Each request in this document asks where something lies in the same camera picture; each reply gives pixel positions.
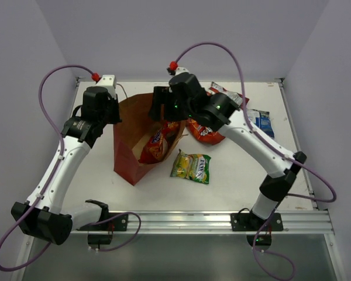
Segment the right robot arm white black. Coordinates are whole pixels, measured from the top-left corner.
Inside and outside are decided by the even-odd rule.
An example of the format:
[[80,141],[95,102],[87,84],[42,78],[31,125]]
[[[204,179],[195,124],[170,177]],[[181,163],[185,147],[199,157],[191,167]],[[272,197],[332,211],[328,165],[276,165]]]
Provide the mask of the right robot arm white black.
[[173,122],[193,119],[236,143],[263,167],[267,176],[249,215],[254,229],[269,224],[271,213],[288,195],[307,159],[303,152],[283,148],[246,120],[240,106],[226,94],[208,95],[196,76],[188,72],[173,76],[167,87],[154,87],[149,117]]

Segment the red brown paper bag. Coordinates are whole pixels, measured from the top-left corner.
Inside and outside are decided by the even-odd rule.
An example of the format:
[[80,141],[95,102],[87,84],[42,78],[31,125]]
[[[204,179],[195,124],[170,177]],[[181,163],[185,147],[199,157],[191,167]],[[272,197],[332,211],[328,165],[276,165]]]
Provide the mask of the red brown paper bag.
[[119,103],[121,123],[113,126],[113,170],[129,184],[137,184],[157,163],[140,163],[146,142],[160,129],[148,113],[153,93],[136,94]]

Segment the red Doritos chip bag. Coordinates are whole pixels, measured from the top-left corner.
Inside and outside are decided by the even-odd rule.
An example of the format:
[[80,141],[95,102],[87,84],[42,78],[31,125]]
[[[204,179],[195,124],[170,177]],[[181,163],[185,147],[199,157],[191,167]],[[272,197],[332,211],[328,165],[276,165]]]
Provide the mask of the red Doritos chip bag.
[[217,145],[225,139],[220,133],[214,132],[209,127],[200,125],[193,119],[187,120],[187,128],[197,141],[204,144]]

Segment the blue salt vinegar chip bag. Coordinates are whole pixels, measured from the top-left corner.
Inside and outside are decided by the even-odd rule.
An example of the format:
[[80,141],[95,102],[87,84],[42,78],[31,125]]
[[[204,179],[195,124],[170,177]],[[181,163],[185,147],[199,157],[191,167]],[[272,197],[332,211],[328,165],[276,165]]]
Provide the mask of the blue salt vinegar chip bag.
[[251,122],[258,128],[265,132],[269,137],[274,139],[275,134],[272,129],[270,113],[268,111],[261,111],[257,109],[247,109],[247,115]]

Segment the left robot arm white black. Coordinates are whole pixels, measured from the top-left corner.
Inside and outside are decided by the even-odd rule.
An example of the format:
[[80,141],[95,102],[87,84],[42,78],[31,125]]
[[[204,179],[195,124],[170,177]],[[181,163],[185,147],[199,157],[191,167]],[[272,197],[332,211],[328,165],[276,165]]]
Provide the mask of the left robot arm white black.
[[108,205],[97,200],[86,200],[68,212],[62,211],[63,201],[70,183],[96,140],[107,124],[117,124],[119,105],[115,87],[95,85],[88,87],[82,104],[76,108],[80,116],[72,114],[61,132],[63,144],[51,161],[38,187],[24,203],[16,202],[11,214],[26,235],[61,245],[71,231],[86,225],[98,230],[110,222]]

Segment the red patterned cookie bag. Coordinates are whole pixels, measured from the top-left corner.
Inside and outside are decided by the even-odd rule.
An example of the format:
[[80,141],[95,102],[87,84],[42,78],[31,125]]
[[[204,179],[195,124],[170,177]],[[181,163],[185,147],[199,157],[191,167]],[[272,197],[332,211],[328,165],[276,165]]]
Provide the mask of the red patterned cookie bag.
[[139,163],[149,165],[161,162],[173,144],[179,128],[179,122],[166,121],[144,145]]

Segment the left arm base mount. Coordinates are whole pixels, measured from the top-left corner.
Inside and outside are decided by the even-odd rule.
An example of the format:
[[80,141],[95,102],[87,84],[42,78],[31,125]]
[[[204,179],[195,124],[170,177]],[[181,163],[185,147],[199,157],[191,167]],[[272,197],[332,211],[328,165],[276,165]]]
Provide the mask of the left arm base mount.
[[101,246],[109,246],[116,232],[125,232],[128,226],[129,214],[127,213],[108,213],[102,220],[116,217],[104,224],[85,225],[78,231],[87,231],[87,243],[94,249],[101,249]]

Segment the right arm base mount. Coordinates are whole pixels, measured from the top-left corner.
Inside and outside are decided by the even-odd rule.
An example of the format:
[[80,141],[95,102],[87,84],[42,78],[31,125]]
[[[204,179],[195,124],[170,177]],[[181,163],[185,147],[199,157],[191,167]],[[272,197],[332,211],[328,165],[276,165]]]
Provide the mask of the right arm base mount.
[[284,231],[280,213],[274,213],[270,216],[270,221],[266,222],[254,216],[248,208],[231,213],[230,224],[233,232],[254,232],[252,235],[246,235],[247,242],[250,246],[255,243],[256,247],[262,250],[269,249],[274,232]]

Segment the green Fox's candy bag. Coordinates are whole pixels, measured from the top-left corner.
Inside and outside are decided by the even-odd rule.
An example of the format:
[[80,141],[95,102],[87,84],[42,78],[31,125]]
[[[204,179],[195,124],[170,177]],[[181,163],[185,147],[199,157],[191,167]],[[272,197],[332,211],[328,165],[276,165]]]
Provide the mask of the green Fox's candy bag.
[[211,157],[205,154],[187,154],[181,149],[173,163],[170,177],[209,184]]

